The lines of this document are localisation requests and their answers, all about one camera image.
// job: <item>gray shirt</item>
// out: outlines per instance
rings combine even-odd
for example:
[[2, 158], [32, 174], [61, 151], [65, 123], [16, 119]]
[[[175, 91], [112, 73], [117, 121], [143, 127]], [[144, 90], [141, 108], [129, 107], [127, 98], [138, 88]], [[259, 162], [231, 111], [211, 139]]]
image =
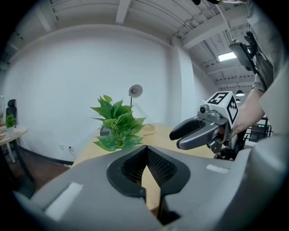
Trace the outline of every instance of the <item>gray shirt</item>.
[[[268, 88], [288, 58], [287, 49], [280, 32], [265, 12], [252, 0], [248, 0], [246, 5], [250, 31], [258, 44], [260, 53], [255, 56], [256, 67]], [[266, 90], [259, 74], [256, 74], [252, 87], [261, 91]]]

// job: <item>green leaf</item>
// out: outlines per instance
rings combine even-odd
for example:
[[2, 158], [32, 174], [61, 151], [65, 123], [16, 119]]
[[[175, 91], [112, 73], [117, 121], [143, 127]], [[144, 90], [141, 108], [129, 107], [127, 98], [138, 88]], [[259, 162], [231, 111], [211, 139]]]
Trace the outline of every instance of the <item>green leaf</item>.
[[124, 145], [122, 146], [122, 149], [132, 148], [135, 145], [141, 144], [142, 139], [143, 139], [143, 137], [139, 137], [136, 135], [127, 136], [123, 140]]
[[106, 100], [106, 102], [111, 102], [112, 101], [112, 98], [110, 98], [109, 96], [107, 95], [103, 95], [103, 98]]
[[132, 128], [130, 129], [130, 132], [132, 134], [136, 134], [138, 132], [140, 132], [143, 129], [144, 125], [134, 125], [132, 126]]
[[98, 145], [99, 147], [101, 147], [102, 149], [109, 151], [109, 152], [114, 152], [116, 150], [117, 147], [113, 148], [113, 147], [109, 147], [107, 148], [106, 146], [103, 145], [103, 143], [101, 143], [100, 141], [94, 142], [96, 145]]
[[127, 112], [125, 114], [120, 115], [117, 118], [117, 122], [120, 123], [122, 120], [125, 120], [126, 118], [128, 118], [130, 115], [132, 115], [132, 112]]
[[120, 105], [116, 114], [115, 114], [115, 118], [121, 116], [122, 114], [125, 114], [127, 112], [131, 112], [132, 106], [122, 106]]
[[117, 148], [117, 139], [113, 135], [105, 135], [105, 136], [97, 136], [99, 141], [103, 146], [105, 146], [105, 150], [113, 152]]
[[109, 119], [109, 120], [105, 120], [104, 122], [106, 122], [107, 124], [112, 124], [112, 123], [116, 123], [117, 119]]
[[123, 134], [124, 137], [130, 136], [130, 135], [133, 135], [133, 134], [131, 133], [131, 131], [123, 131], [122, 134]]
[[122, 103], [123, 103], [123, 100], [120, 100], [120, 101], [118, 101], [118, 102], [113, 104], [113, 106], [112, 106], [112, 111], [113, 111], [112, 116], [114, 118], [118, 117], [118, 116], [116, 116], [117, 115], [117, 111], [118, 111], [118, 108], [122, 105]]
[[105, 101], [103, 98], [101, 98], [101, 96], [98, 99], [98, 102], [100, 104], [100, 107], [102, 108], [102, 111], [109, 116], [108, 119], [112, 119], [112, 105]]
[[107, 124], [106, 122], [103, 122], [102, 124], [102, 127], [106, 128], [106, 129], [109, 129], [109, 130], [112, 130], [113, 127], [111, 127], [109, 124]]
[[100, 116], [103, 116], [105, 119], [111, 119], [111, 110], [106, 107], [90, 107], [92, 110], [96, 111]]
[[136, 118], [135, 119], [135, 124], [142, 125], [145, 119], [146, 118]]
[[121, 123], [128, 126], [132, 126], [135, 123], [135, 119], [132, 116], [132, 111], [124, 114], [124, 116], [121, 118]]
[[101, 118], [92, 118], [92, 119], [95, 119], [95, 120], [100, 120], [100, 121], [104, 121], [104, 119], [101, 119]]

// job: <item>white label sticker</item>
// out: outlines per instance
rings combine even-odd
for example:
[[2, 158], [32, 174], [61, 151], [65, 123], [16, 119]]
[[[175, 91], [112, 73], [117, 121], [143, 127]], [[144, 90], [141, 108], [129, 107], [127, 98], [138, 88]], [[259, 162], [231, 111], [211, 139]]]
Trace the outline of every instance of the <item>white label sticker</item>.
[[79, 195], [83, 185], [72, 182], [45, 210], [47, 216], [60, 221], [69, 206]]
[[221, 168], [221, 167], [218, 167], [218, 166], [215, 166], [215, 165], [211, 165], [209, 164], [206, 169], [210, 170], [210, 171], [214, 171], [214, 172], [217, 172], [217, 173], [221, 173], [221, 174], [226, 174], [229, 169], [227, 168]]

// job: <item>cable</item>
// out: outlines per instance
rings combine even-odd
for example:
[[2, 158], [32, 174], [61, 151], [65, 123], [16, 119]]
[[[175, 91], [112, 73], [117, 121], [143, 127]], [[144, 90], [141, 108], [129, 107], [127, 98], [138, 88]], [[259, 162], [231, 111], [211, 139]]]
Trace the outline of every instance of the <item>cable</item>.
[[231, 37], [231, 41], [232, 41], [234, 38], [233, 38], [233, 35], [232, 35], [232, 32], [231, 32], [231, 28], [230, 28], [230, 25], [229, 25], [229, 23], [228, 23], [227, 19], [225, 18], [225, 15], [223, 14], [223, 12], [222, 12], [222, 10], [221, 10], [220, 6], [219, 6], [219, 5], [216, 5], [216, 7], [217, 7], [217, 9], [219, 10], [219, 12], [220, 12], [220, 14], [221, 14], [221, 16], [222, 16], [222, 18], [223, 18], [223, 20], [224, 20], [225, 24], [226, 24], [226, 25], [227, 25], [227, 27], [228, 27], [228, 32], [229, 32], [229, 34], [230, 34], [230, 37]]
[[[69, 147], [68, 150], [69, 150], [69, 152], [72, 154], [72, 152], [70, 151], [70, 150], [71, 150], [71, 147]], [[73, 154], [72, 154], [72, 155], [73, 155]], [[74, 160], [76, 160], [74, 155], [73, 155], [73, 157], [74, 157]]]
[[189, 25], [191, 23], [191, 21], [193, 21], [194, 19], [196, 19], [197, 17], [199, 17], [200, 15], [206, 13], [207, 11], [213, 9], [215, 7], [215, 5], [210, 6], [209, 8], [205, 9], [204, 11], [200, 12], [199, 14], [195, 15], [193, 18], [189, 19], [188, 21], [186, 21], [182, 27], [180, 29], [178, 29], [178, 31], [173, 35], [173, 37], [177, 37], [177, 35], [179, 34], [179, 32], [185, 28], [187, 25]]

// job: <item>white table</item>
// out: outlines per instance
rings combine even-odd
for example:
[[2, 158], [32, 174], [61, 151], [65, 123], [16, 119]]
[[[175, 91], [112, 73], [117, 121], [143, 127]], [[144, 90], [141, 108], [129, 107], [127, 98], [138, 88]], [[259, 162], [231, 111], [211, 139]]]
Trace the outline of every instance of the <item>white table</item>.
[[28, 127], [26, 126], [22, 126], [22, 125], [16, 125], [16, 128], [14, 128], [14, 136], [12, 137], [8, 137], [7, 135], [0, 137], [0, 146], [6, 144], [7, 148], [8, 148], [8, 153], [9, 156], [12, 160], [13, 163], [15, 163], [15, 159], [14, 156], [12, 154], [9, 142], [18, 139], [20, 136], [22, 136], [23, 134], [25, 134], [28, 131]]

